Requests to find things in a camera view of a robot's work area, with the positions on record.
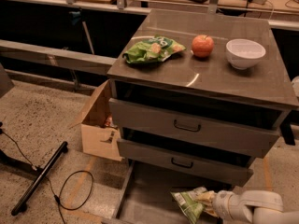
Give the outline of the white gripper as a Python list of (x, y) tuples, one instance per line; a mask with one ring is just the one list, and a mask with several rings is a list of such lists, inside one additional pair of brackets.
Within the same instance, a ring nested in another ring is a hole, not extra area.
[(221, 190), (216, 192), (207, 191), (196, 196), (196, 200), (203, 204), (212, 204), (206, 206), (205, 212), (213, 217), (220, 217), (223, 220), (246, 221), (244, 211), (244, 195), (235, 194), (231, 191)]

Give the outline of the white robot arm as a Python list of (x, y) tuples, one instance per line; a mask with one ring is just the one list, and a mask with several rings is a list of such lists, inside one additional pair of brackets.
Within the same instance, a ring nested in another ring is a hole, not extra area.
[(299, 211), (285, 212), (279, 194), (265, 190), (247, 190), (242, 194), (221, 190), (198, 194), (197, 202), (205, 204), (218, 217), (249, 224), (299, 224)]

